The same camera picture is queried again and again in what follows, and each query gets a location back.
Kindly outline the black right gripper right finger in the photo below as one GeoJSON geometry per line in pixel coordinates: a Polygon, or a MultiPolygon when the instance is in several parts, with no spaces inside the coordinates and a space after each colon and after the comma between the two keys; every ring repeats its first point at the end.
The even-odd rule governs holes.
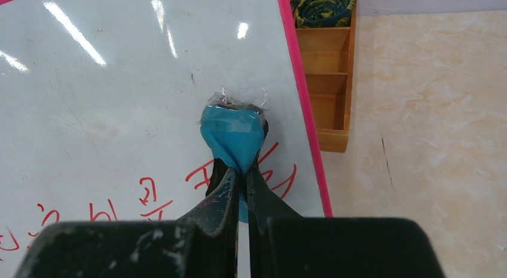
{"type": "Polygon", "coordinates": [[[301,218],[266,183],[257,165],[246,173],[251,277],[274,277],[270,219],[301,218]]]}

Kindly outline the blue whiteboard eraser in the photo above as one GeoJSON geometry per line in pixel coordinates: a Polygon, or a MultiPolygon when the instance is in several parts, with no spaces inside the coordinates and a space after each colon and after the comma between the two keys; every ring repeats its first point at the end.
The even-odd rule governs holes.
{"type": "Polygon", "coordinates": [[[206,195],[222,181],[228,168],[243,177],[257,164],[267,123],[255,106],[233,109],[224,105],[206,106],[201,115],[200,133],[213,155],[213,169],[206,195]]]}

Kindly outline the pink framed whiteboard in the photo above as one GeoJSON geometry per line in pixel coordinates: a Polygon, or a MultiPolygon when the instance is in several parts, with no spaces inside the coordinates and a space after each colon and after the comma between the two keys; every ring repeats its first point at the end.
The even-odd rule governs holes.
{"type": "Polygon", "coordinates": [[[289,0],[1,0],[1,276],[50,224],[195,206],[219,91],[265,109],[271,189],[331,216],[296,47],[289,0]]]}

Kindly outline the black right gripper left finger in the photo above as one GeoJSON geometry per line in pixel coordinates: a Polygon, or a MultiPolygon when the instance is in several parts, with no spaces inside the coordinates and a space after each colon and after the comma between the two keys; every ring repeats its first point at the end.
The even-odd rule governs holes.
{"type": "Polygon", "coordinates": [[[178,219],[185,235],[185,277],[236,277],[239,224],[239,174],[221,159],[213,172],[205,198],[178,219]]]}

